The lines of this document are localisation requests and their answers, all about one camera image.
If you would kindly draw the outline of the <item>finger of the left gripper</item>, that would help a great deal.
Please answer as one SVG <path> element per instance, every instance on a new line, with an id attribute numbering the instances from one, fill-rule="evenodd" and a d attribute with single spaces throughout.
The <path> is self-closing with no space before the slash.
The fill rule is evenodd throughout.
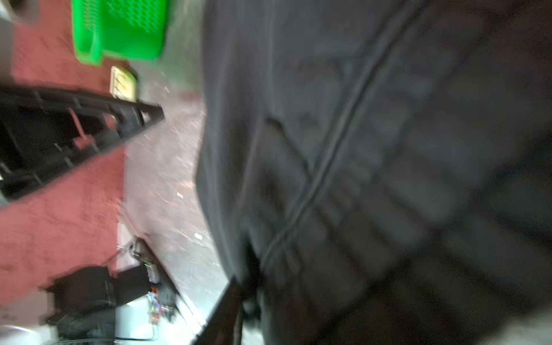
<path id="1" fill-rule="evenodd" d="M 161 106 L 1 85 L 1 199 L 17 201 L 165 118 Z"/>

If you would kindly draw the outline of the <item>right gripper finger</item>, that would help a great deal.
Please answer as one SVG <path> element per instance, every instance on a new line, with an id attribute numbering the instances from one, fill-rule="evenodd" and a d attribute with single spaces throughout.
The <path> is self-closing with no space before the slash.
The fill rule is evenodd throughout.
<path id="1" fill-rule="evenodd" d="M 242 290 L 233 277 L 193 345 L 241 345 Z"/>

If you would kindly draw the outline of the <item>black shorts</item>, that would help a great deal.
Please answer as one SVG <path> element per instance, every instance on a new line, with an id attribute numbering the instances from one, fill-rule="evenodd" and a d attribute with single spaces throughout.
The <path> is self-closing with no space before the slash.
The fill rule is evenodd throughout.
<path id="1" fill-rule="evenodd" d="M 266 344 L 551 343 L 550 1 L 207 1 L 196 187 Z"/>

